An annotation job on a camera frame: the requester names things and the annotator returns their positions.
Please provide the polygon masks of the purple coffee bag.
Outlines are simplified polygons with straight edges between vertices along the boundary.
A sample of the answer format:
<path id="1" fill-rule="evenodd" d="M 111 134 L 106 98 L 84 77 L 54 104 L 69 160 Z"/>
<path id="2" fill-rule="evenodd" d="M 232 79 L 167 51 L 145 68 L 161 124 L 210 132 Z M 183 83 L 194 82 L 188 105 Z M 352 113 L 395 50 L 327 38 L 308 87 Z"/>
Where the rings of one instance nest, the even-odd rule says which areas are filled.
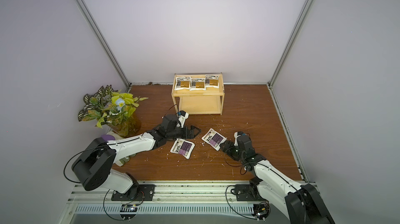
<path id="1" fill-rule="evenodd" d="M 174 142 L 170 152 L 173 154 L 180 154 L 186 159 L 189 159 L 194 148 L 195 144 L 193 142 L 178 138 Z"/>
<path id="2" fill-rule="evenodd" d="M 208 143 L 216 151 L 220 150 L 220 145 L 224 143 L 227 138 L 210 128 L 209 131 L 202 137 L 202 140 Z"/>

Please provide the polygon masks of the light wooden two-tier shelf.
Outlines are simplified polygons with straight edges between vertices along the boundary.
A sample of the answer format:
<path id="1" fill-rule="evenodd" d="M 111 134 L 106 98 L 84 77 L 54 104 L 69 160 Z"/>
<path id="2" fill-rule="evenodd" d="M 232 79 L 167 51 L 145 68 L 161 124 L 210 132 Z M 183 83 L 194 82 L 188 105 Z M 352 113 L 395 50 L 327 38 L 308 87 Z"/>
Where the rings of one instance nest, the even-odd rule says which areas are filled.
<path id="1" fill-rule="evenodd" d="M 205 74 L 175 74 L 172 84 L 171 97 L 175 111 L 183 110 L 191 115 L 221 115 L 223 114 L 225 87 L 222 73 L 211 73 L 218 81 L 218 87 L 205 86 L 205 89 L 176 90 L 178 79 L 202 79 Z"/>

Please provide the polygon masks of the yellow coffee bag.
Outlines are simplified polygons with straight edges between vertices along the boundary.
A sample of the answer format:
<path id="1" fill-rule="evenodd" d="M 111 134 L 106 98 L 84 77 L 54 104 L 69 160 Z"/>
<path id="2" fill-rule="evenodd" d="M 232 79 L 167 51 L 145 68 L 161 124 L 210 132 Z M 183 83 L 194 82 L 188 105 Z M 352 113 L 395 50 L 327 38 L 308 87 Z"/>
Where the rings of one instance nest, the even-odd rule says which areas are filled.
<path id="1" fill-rule="evenodd" d="M 190 81 L 190 90 L 191 91 L 205 91 L 205 78 L 191 78 Z"/>
<path id="2" fill-rule="evenodd" d="M 209 74 L 205 76 L 205 87 L 206 88 L 219 88 L 219 75 Z"/>
<path id="3" fill-rule="evenodd" d="M 190 77 L 176 77 L 175 79 L 175 91 L 190 89 L 191 78 Z"/>

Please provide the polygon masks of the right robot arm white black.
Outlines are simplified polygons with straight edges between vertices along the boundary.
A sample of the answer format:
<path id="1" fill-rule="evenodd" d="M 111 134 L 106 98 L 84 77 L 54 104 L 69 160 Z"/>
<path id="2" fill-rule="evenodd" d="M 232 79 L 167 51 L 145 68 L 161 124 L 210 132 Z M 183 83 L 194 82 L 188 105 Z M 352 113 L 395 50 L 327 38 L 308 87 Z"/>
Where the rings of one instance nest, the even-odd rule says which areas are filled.
<path id="1" fill-rule="evenodd" d="M 234 142 L 222 142 L 220 149 L 255 176 L 250 181 L 252 197 L 270 202 L 292 224 L 334 223 L 315 186 L 298 183 L 280 172 L 264 156 L 256 153 L 247 134 L 239 131 L 234 137 Z"/>

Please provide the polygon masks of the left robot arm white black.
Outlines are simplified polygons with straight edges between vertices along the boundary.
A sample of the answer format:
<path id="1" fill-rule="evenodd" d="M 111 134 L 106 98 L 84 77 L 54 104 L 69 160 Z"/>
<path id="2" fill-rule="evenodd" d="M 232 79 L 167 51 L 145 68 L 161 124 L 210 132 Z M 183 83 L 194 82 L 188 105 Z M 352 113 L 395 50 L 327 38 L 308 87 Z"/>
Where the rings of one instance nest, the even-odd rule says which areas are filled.
<path id="1" fill-rule="evenodd" d="M 175 115 L 166 115 L 162 123 L 143 134 L 121 140 L 106 141 L 102 137 L 93 140 L 82 152 L 71 169 L 86 191 L 105 188 L 120 193 L 129 199 L 139 191 L 137 181 L 127 173 L 112 168 L 117 161 L 133 154 L 155 150 L 168 141 L 179 138 L 194 139 L 201 133 L 195 126 L 185 126 L 189 114 L 179 111 Z"/>

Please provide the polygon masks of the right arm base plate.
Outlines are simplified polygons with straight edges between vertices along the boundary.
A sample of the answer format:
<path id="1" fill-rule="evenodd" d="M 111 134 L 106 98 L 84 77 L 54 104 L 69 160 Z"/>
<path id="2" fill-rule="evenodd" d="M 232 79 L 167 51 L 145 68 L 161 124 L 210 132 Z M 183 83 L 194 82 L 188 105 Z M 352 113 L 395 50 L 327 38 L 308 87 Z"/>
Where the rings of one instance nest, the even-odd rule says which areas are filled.
<path id="1" fill-rule="evenodd" d="M 265 201 L 265 199 L 258 194 L 256 188 L 250 184 L 236 184 L 230 190 L 230 192 L 236 197 L 236 200 L 239 202 Z"/>

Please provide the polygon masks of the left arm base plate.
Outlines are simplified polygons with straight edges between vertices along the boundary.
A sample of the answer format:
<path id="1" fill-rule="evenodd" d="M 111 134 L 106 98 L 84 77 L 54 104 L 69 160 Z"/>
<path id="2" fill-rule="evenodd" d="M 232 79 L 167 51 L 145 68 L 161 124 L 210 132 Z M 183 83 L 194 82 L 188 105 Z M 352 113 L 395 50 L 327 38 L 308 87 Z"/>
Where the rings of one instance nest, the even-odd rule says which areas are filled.
<path id="1" fill-rule="evenodd" d="M 152 201 L 156 185 L 134 184 L 126 193 L 114 191 L 111 201 Z"/>

